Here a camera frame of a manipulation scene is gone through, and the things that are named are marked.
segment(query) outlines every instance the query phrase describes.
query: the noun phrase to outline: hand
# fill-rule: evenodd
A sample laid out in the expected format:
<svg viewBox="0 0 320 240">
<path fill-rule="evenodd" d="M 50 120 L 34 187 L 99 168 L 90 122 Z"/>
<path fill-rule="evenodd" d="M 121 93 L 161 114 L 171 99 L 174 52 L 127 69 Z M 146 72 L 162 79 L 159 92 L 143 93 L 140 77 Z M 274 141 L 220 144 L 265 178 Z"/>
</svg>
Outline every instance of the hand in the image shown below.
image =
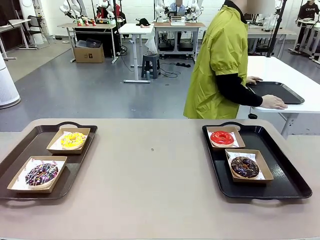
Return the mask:
<svg viewBox="0 0 320 240">
<path fill-rule="evenodd" d="M 246 84 L 257 85 L 257 82 L 263 81 L 260 77 L 257 76 L 248 76 L 246 78 Z"/>
<path fill-rule="evenodd" d="M 263 107 L 265 109 L 287 109 L 288 106 L 282 101 L 281 98 L 273 95 L 265 95 L 262 97 L 263 102 L 260 107 Z"/>
</svg>

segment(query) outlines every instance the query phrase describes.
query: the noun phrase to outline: person in black hoodie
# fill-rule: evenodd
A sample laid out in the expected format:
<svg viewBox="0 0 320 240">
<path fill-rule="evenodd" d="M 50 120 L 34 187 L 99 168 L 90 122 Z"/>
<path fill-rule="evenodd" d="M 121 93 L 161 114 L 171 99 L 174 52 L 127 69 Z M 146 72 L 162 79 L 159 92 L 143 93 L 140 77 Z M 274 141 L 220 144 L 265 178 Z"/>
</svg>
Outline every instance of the person in black hoodie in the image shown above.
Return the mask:
<svg viewBox="0 0 320 240">
<path fill-rule="evenodd" d="M 315 0 L 308 0 L 306 4 L 302 5 L 299 11 L 299 15 L 298 18 L 299 19 L 315 19 L 315 14 L 319 14 L 319 8 L 318 5 L 315 4 Z M 298 42 L 297 42 L 297 46 L 296 46 L 296 50 L 299 50 L 300 48 L 300 44 L 302 42 L 302 39 L 304 38 L 304 34 L 305 34 L 305 27 L 306 25 L 303 24 L 304 27 L 301 28 L 299 37 L 298 37 Z"/>
</svg>

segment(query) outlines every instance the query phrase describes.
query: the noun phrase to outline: black sweatshirt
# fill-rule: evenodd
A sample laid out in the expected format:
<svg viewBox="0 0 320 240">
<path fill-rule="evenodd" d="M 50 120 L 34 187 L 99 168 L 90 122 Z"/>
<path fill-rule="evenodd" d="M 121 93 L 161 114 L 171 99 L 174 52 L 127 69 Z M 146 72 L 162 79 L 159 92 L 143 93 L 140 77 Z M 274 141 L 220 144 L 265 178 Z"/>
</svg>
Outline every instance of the black sweatshirt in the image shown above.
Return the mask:
<svg viewBox="0 0 320 240">
<path fill-rule="evenodd" d="M 300 19 L 315 19 L 315 14 L 319 14 L 319 8 L 317 4 L 309 5 L 306 3 L 305 5 L 301 6 L 298 18 Z"/>
<path fill-rule="evenodd" d="M 219 92 L 233 103 L 259 107 L 263 99 L 242 85 L 237 73 L 215 76 Z"/>
</svg>

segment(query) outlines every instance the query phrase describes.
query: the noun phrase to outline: green jacket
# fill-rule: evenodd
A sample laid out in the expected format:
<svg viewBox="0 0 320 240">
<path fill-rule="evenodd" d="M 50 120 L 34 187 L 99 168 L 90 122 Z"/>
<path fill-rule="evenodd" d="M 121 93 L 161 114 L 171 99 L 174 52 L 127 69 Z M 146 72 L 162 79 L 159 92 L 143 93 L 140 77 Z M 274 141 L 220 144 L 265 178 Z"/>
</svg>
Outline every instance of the green jacket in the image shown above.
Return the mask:
<svg viewBox="0 0 320 240">
<path fill-rule="evenodd" d="M 235 119 L 239 105 L 219 93 L 216 76 L 238 74 L 246 84 L 248 25 L 224 5 L 205 34 L 191 76 L 183 115 L 190 119 Z"/>
</svg>

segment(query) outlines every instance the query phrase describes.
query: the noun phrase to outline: donut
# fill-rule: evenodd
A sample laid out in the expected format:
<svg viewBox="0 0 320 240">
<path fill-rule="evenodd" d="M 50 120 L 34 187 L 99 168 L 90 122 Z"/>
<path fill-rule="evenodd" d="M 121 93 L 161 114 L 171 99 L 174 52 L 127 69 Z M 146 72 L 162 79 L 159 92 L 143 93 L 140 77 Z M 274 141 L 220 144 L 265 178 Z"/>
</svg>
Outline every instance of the donut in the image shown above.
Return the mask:
<svg viewBox="0 0 320 240">
<path fill-rule="evenodd" d="M 50 186 L 58 175 L 58 168 L 51 163 L 33 168 L 26 176 L 25 182 L 30 189 L 44 189 Z"/>
<path fill-rule="evenodd" d="M 75 150 L 85 143 L 86 136 L 80 132 L 72 132 L 61 139 L 62 148 L 65 150 Z"/>
<path fill-rule="evenodd" d="M 240 178 L 251 179 L 259 174 L 258 164 L 244 156 L 239 156 L 231 161 L 231 168 L 235 175 Z"/>
<path fill-rule="evenodd" d="M 211 143 L 218 148 L 229 148 L 234 145 L 234 138 L 229 132 L 215 131 L 210 136 Z"/>
</svg>

